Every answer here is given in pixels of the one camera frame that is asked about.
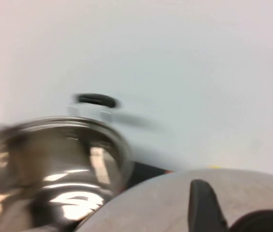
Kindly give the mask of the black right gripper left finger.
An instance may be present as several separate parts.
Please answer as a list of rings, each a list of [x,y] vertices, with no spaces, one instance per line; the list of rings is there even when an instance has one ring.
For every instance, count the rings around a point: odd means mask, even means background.
[[[190,183],[189,232],[227,232],[228,224],[212,186],[201,179]]]

